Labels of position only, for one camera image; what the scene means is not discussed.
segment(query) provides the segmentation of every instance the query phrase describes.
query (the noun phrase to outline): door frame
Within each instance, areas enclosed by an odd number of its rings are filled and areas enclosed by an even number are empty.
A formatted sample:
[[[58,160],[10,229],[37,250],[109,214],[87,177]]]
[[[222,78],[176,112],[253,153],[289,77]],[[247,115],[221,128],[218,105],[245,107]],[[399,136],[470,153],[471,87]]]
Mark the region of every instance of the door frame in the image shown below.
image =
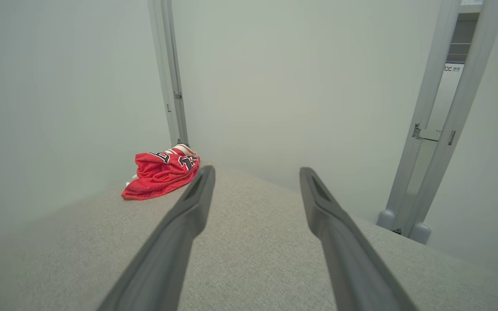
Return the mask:
[[[436,43],[450,44],[454,26],[458,18],[458,12],[456,16],[452,15],[454,14],[454,2],[455,1],[444,0],[439,11],[440,15],[451,14],[450,19],[454,19],[454,23],[451,22],[450,26],[445,25],[445,31],[450,28],[452,29],[449,39],[448,41],[445,41],[447,40],[447,37],[440,39],[439,37],[434,36],[434,42],[432,44],[430,53],[442,52],[441,49],[434,48],[434,45]],[[443,25],[440,25],[439,22],[443,22],[443,20],[444,19],[441,16],[437,20],[437,25],[441,28],[443,28]],[[441,137],[437,142],[433,157],[431,158],[431,162],[427,168],[425,177],[416,195],[416,199],[412,205],[409,217],[405,220],[403,228],[401,228],[401,234],[403,236],[408,236],[409,238],[422,244],[426,244],[429,235],[431,234],[431,228],[424,223],[425,217],[429,211],[429,208],[431,207],[431,203],[433,203],[433,199],[435,198],[437,189],[439,189],[441,180],[443,179],[443,176],[447,171],[450,159],[453,155],[456,144],[458,143],[460,134],[464,128],[466,118],[468,117],[468,112],[470,111],[479,84],[482,80],[482,76],[485,71],[485,67],[487,65],[492,47],[494,45],[497,32],[498,0],[486,0],[480,12],[478,24],[476,24],[476,31],[474,31],[474,37],[472,38],[472,44],[470,45],[470,51],[466,59],[466,64],[456,88],[457,90],[455,92],[455,96],[453,97],[453,102],[451,104],[447,120],[445,122],[445,125],[443,126]],[[448,49],[445,53],[443,53],[443,65],[447,57],[447,52]],[[433,76],[434,74],[437,74],[438,71],[442,72],[443,65],[439,65],[439,67],[434,68],[433,73],[429,73],[428,67],[426,67],[425,77],[422,80],[420,94],[422,93],[423,87],[428,89],[429,87],[433,88],[434,86],[435,93],[433,94],[433,98],[427,98],[428,101],[425,104],[420,101],[421,96],[418,96],[418,101],[415,108],[415,116],[419,115],[422,118],[427,117],[427,119],[429,119],[429,114],[431,113],[431,109],[433,108],[433,101],[435,100],[435,95],[437,94],[439,83],[441,82],[441,73],[439,73],[439,80],[435,81],[435,83],[432,83],[429,86],[424,86],[424,83],[427,81],[426,76]],[[415,161],[421,145],[421,138],[419,138],[419,135],[415,135],[418,137],[413,137],[412,135],[415,132],[415,124],[419,123],[420,120],[417,120],[415,116],[413,116],[411,129],[409,130],[409,136],[407,136],[407,142],[405,144],[405,149],[403,150],[401,162],[399,163],[399,169],[397,170],[395,181],[393,182],[393,188],[386,206],[386,210],[380,213],[377,221],[377,225],[389,230],[394,229],[393,224],[395,223],[395,219],[399,214],[403,198],[407,191],[407,187],[409,186],[410,177],[412,175]],[[422,124],[422,126],[423,128],[426,128],[427,122],[425,122],[425,125]]]
[[[170,143],[171,146],[178,143],[188,144],[172,0],[148,0],[148,8]]]
[[[393,181],[386,209],[380,212],[376,222],[376,225],[380,227],[389,230],[395,229],[393,226],[397,216],[399,216],[421,147],[422,139],[419,137],[419,130],[428,126],[439,83],[441,83],[443,68],[447,62],[454,29],[457,25],[460,2],[461,0],[441,0],[424,76],[407,133],[407,141],[403,147],[403,154],[399,161],[399,168]]]
[[[464,71],[456,87],[453,103],[441,132],[441,137],[431,158],[424,180],[416,195],[415,203],[409,219],[405,222],[402,232],[408,232],[409,238],[425,244],[431,234],[431,229],[424,223],[425,217],[433,203],[435,194],[455,147],[464,128],[468,113],[482,82],[489,55],[498,32],[498,0],[486,0],[480,12],[476,31],[472,38],[470,51],[466,57]]]

